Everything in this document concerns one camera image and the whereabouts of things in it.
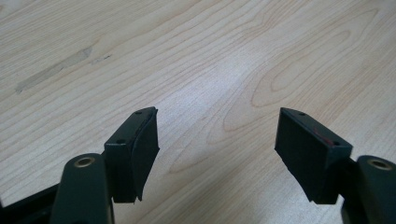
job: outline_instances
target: light wood grain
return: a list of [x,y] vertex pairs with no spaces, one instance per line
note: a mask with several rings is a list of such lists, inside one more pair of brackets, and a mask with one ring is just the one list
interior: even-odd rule
[[155,105],[161,151],[118,223],[341,223],[274,151],[278,110],[302,110],[396,161],[395,1],[0,1],[0,196]]

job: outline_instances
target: wooden surface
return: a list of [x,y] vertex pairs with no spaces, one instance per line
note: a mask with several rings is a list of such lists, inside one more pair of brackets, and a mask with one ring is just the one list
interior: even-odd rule
[[395,92],[393,0],[3,0],[1,200],[155,105],[161,151],[117,223],[341,223],[274,151],[279,108],[396,161]]

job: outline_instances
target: metal ring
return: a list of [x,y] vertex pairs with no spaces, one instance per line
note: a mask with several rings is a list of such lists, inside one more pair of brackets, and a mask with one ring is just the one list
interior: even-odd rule
[[75,162],[77,168],[87,167],[95,162],[93,157],[84,157]]
[[370,159],[367,161],[370,165],[374,166],[376,169],[390,171],[393,169],[387,162],[377,160],[377,159]]

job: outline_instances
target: small hole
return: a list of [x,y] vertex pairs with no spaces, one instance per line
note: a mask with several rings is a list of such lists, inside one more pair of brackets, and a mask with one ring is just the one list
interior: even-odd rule
[[392,169],[392,167],[391,167],[389,164],[387,164],[386,162],[384,162],[384,161],[380,161],[380,160],[368,160],[368,162],[369,162],[370,165],[372,165],[372,166],[374,166],[375,168],[380,169],[380,170],[389,171],[389,170]]
[[125,139],[119,139],[116,141],[117,144],[124,144],[125,143]]
[[95,161],[95,158],[92,158],[92,157],[81,158],[75,162],[75,166],[78,168],[86,167],[86,166],[93,164],[94,161]]

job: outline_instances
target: black clamp jaw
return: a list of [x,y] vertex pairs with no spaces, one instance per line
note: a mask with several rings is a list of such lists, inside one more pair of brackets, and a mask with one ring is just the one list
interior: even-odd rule
[[158,147],[157,109],[134,112],[105,143],[102,155],[75,157],[59,185],[0,209],[0,223],[114,223],[114,203],[141,201]]
[[344,197],[344,223],[396,223],[396,165],[374,156],[350,159],[352,145],[303,112],[281,108],[275,150],[309,201]]

